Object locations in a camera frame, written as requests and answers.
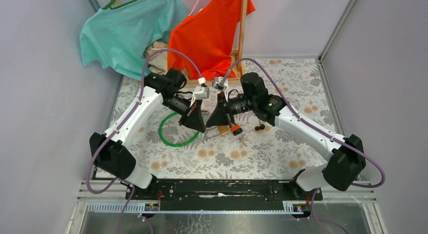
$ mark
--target floral tablecloth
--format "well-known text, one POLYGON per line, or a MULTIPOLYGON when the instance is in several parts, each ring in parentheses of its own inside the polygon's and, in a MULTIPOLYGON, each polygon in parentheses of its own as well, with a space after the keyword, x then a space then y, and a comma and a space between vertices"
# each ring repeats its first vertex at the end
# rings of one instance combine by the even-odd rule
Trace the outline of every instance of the floral tablecloth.
MULTIPOLYGON (((330 112, 314 59, 257 59, 265 67, 285 96, 304 115, 327 129, 334 131, 334 118, 330 112)), ((264 79, 269 93, 277 94, 263 72, 253 63, 245 62, 245 72, 257 72, 264 79)), ((132 102, 140 82, 125 78, 117 99, 112 123, 132 102)), ((231 87, 242 92, 240 86, 231 87)), ((203 101, 202 109, 212 110, 217 103, 217 91, 210 89, 210 97, 203 101)), ((253 113, 236 117, 244 130, 239 136, 231 133, 205 140, 203 134, 184 147, 170 147, 159 138, 161 121, 172 113, 166 107, 157 109, 139 130, 129 151, 137 164, 158 178, 184 179, 290 179, 302 168, 324 164, 324 159, 311 147, 289 132, 265 123, 262 131, 253 113)), ((194 135, 194 131, 178 126, 176 115, 166 122, 163 135, 166 140, 180 143, 194 135)), ((101 169, 97 178, 112 176, 101 169)))

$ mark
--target green hanger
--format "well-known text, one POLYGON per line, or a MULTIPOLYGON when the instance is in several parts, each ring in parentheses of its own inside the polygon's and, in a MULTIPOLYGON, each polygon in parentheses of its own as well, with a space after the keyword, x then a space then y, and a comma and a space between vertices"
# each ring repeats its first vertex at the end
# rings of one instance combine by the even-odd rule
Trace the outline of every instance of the green hanger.
POLYGON ((116 0, 111 0, 111 1, 110 1, 106 6, 104 6, 102 9, 103 9, 103 10, 107 10, 107 9, 114 10, 114 9, 118 9, 118 8, 120 8, 120 7, 122 7, 122 6, 125 6, 125 5, 129 5, 130 3, 133 3, 133 2, 135 2, 135 1, 138 1, 138 0, 132 0, 132 1, 126 2, 126 3, 124 3, 124 4, 121 4, 121 5, 119 5, 119 6, 116 6, 116 7, 112 8, 112 6, 113 6, 113 4, 116 2, 116 0))

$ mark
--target wooden rack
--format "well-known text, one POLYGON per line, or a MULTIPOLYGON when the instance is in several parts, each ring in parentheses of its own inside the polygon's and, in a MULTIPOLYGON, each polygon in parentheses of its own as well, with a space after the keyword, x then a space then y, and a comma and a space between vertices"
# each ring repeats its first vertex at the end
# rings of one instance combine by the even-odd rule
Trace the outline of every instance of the wooden rack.
MULTIPOLYGON (((122 2, 120 0, 116 0, 116 2, 114 3, 114 6, 119 6, 121 4, 122 2)), ((242 51, 244 48, 245 21, 247 18, 247 5, 248 5, 248 0, 242 0, 241 24, 239 27, 239 43, 238 43, 238 49, 232 49, 232 52, 230 53, 230 57, 232 58, 232 63, 242 58, 242 51)), ((237 67, 233 68, 233 71, 236 73, 236 78, 229 78, 228 79, 229 85, 241 85, 241 83, 239 82, 239 78, 245 74, 244 62, 238 63, 237 67)), ((186 87, 187 86, 194 87, 197 85, 199 85, 198 80, 188 80, 186 87)))

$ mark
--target gray wall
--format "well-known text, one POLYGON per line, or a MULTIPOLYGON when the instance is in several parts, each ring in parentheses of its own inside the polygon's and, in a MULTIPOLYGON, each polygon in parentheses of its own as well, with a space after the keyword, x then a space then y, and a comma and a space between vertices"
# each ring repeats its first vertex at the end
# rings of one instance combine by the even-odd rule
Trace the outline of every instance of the gray wall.
MULTIPOLYGON (((100 6, 110 0, 98 0, 100 6)), ((196 0, 181 0, 192 10, 196 0)), ((200 0, 196 12, 211 0, 200 0)), ((349 0, 252 0, 247 17, 244 54, 281 57, 319 55, 349 0)), ((238 40, 235 36, 235 47, 238 40)))
POLYGON ((347 133, 386 172, 375 193, 389 233, 426 233, 427 60, 428 0, 359 0, 325 61, 347 133))
POLYGON ((87 0, 0 0, 0 233, 64 233, 119 74, 84 68, 87 0))

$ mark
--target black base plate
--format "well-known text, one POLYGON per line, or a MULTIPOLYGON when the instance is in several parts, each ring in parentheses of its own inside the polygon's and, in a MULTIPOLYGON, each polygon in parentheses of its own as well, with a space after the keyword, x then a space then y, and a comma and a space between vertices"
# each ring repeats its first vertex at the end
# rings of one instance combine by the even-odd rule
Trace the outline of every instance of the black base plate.
MULTIPOLYGON (((163 211, 283 210, 282 201, 306 201, 313 194, 300 191, 294 182, 278 180, 158 179, 148 189, 150 193, 136 187, 132 199, 156 201, 158 194, 153 189, 160 190, 163 211)), ((315 196, 317 201, 322 199, 321 192, 315 196)))

